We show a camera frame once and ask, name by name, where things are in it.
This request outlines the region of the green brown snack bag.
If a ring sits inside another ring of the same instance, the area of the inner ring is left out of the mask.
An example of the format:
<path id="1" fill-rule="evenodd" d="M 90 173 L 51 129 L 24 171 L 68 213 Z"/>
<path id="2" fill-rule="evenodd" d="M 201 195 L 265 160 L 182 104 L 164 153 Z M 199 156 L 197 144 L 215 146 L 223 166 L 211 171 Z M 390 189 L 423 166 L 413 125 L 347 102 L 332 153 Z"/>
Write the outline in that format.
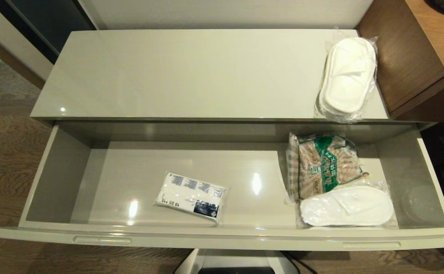
<path id="1" fill-rule="evenodd" d="M 291 132 L 286 163 L 285 189 L 293 203 L 325 194 L 365 175 L 357 147 L 345 135 L 298 136 Z"/>

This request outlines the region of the white tissue pack blue print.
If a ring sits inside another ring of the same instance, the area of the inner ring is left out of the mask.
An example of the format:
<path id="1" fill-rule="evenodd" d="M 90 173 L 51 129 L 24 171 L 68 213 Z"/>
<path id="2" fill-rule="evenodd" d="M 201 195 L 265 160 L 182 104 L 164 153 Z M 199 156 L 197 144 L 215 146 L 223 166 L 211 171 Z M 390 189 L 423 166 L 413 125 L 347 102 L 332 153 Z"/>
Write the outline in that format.
<path id="1" fill-rule="evenodd" d="M 166 173 L 154 206 L 167 207 L 218 224 L 229 188 L 175 173 Z"/>

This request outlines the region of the white slippers in flat bag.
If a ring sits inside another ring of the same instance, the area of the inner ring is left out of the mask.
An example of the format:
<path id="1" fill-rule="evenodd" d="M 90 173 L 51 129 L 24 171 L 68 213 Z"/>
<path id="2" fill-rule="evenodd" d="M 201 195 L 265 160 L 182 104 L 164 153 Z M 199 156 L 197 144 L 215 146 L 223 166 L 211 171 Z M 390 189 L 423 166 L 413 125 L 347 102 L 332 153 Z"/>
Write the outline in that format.
<path id="1" fill-rule="evenodd" d="M 378 188 L 335 188 L 300 202 L 300 217 L 311 226 L 380 226 L 394 215 L 390 196 Z"/>

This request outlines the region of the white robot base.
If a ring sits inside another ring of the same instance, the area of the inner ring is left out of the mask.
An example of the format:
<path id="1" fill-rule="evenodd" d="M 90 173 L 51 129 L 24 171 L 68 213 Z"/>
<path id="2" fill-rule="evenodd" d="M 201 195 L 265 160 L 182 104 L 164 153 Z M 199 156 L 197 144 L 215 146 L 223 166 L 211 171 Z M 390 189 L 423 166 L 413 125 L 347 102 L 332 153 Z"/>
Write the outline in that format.
<path id="1" fill-rule="evenodd" d="M 301 274 L 280 251 L 194 249 L 173 274 Z"/>

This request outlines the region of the dark glass door panel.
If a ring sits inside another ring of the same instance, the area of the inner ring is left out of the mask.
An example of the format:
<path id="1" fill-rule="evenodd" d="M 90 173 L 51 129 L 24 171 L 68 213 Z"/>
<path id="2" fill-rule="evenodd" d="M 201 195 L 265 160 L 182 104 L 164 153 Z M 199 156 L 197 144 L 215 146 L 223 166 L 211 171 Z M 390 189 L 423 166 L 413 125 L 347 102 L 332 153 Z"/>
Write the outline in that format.
<path id="1" fill-rule="evenodd" d="M 79 0 L 0 0 L 0 13 L 52 64 L 71 32 L 97 29 Z"/>

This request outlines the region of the brown wooden desk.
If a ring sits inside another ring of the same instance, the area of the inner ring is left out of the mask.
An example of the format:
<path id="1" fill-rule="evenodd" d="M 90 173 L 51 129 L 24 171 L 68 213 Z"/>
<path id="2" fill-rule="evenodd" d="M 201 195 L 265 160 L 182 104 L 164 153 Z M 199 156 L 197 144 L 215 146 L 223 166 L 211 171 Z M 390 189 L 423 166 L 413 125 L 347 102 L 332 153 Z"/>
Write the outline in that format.
<path id="1" fill-rule="evenodd" d="M 444 14 L 427 0 L 373 0 L 357 30 L 379 37 L 377 80 L 390 117 L 444 123 Z"/>

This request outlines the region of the glossy grey cabinet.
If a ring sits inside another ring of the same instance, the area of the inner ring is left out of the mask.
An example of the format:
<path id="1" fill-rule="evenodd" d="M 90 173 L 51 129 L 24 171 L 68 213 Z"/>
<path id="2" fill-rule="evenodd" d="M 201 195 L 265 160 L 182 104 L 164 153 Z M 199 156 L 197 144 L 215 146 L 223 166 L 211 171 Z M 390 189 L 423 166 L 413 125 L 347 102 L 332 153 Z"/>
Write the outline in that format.
<path id="1" fill-rule="evenodd" d="M 363 119 L 315 113 L 332 29 L 73 32 L 31 116 L 45 123 L 180 123 L 280 131 L 424 131 L 393 120 L 379 90 Z"/>

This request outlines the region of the white slippers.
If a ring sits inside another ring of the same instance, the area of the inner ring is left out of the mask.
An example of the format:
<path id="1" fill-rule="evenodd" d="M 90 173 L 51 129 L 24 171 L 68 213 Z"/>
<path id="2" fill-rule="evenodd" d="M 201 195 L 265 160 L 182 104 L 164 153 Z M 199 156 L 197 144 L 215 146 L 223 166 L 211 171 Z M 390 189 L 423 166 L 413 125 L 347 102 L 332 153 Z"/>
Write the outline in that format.
<path id="1" fill-rule="evenodd" d="M 327 56 L 319 85 L 314 117 L 354 124 L 377 87 L 378 36 L 352 37 L 337 27 L 325 43 Z"/>
<path id="2" fill-rule="evenodd" d="M 300 217 L 311 226 L 380 226 L 394 215 L 390 196 L 378 188 L 335 188 L 300 202 Z"/>

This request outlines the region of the brown wooden baseboard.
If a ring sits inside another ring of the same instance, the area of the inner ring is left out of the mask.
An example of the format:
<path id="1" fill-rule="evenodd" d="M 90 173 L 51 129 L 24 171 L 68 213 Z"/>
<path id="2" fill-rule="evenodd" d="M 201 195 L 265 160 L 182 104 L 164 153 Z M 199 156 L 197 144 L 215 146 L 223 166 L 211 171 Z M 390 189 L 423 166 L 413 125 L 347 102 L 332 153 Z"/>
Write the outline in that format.
<path id="1" fill-rule="evenodd" d="M 42 89 L 45 85 L 45 80 L 38 76 L 35 72 L 30 70 L 17 57 L 8 52 L 2 45 L 0 45 L 0 60 L 6 65 L 15 70 L 19 75 L 24 77 L 38 89 Z"/>

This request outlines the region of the open grey drawer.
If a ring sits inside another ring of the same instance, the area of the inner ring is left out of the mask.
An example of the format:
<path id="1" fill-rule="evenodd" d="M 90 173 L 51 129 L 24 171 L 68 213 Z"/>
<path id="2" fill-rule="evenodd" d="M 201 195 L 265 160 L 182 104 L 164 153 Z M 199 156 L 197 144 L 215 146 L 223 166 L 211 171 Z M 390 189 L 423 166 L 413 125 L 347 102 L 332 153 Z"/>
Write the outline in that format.
<path id="1" fill-rule="evenodd" d="M 344 134 L 395 213 L 378 227 L 308 227 L 290 204 L 289 134 Z M 154 206 L 168 172 L 228 188 L 221 221 Z M 59 121 L 19 225 L 0 238 L 288 251 L 444 248 L 444 197 L 412 124 Z"/>

